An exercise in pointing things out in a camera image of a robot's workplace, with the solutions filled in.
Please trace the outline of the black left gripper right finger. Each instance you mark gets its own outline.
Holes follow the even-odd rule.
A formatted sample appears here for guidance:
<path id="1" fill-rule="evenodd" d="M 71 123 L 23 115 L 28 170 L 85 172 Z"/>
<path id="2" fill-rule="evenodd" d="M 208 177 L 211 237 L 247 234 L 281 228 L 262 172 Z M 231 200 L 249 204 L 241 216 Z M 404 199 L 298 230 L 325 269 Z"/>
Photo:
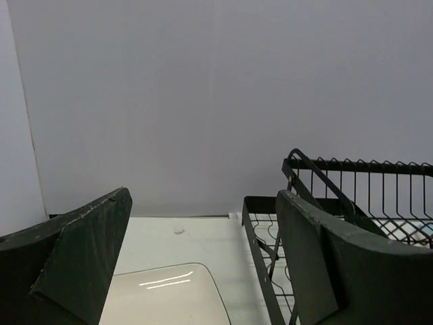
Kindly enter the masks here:
<path id="1" fill-rule="evenodd" d="M 277 194 L 282 247 L 301 324 L 431 324 L 432 251 Z"/>

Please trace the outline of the white rectangular plate black rim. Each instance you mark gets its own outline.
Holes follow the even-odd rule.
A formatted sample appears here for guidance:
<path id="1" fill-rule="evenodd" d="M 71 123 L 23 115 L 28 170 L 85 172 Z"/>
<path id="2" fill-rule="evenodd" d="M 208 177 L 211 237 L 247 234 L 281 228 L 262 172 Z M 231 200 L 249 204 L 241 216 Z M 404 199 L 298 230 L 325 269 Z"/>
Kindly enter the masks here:
<path id="1" fill-rule="evenodd" d="M 112 278 L 100 324 L 230 324 L 208 268 L 185 263 Z"/>

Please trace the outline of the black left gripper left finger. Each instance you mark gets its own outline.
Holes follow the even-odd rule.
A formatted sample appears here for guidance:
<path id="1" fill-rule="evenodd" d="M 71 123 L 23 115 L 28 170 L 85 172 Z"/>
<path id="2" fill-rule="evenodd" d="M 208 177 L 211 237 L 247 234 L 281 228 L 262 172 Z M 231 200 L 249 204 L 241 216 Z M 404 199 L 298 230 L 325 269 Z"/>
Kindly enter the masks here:
<path id="1" fill-rule="evenodd" d="M 133 201 L 118 188 L 1 237 L 2 324 L 98 324 Z"/>

